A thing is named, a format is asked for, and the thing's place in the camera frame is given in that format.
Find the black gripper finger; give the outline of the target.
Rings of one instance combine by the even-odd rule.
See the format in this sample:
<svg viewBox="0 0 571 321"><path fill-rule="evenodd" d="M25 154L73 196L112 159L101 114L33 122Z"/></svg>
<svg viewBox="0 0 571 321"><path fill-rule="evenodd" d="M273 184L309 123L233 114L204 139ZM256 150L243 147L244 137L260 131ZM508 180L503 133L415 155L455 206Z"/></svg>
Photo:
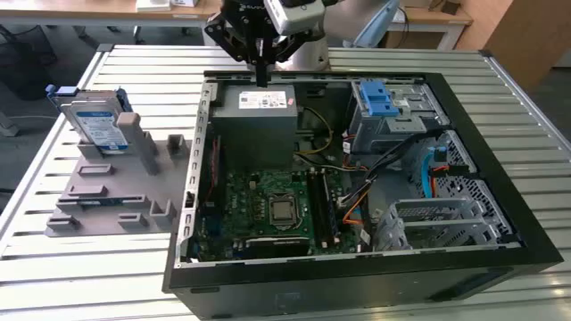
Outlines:
<svg viewBox="0 0 571 321"><path fill-rule="evenodd" d="M255 72L256 85L263 87L263 58L257 47L259 37L253 35L239 37L220 12L208 19L204 31L228 55L237 62L245 62L249 65Z"/></svg>
<svg viewBox="0 0 571 321"><path fill-rule="evenodd" d="M263 87L268 86L271 80L271 65L276 62L285 62L301 45L312 38L311 30L287 36L281 41L273 43L277 38L275 31L265 31L263 34Z"/></svg>

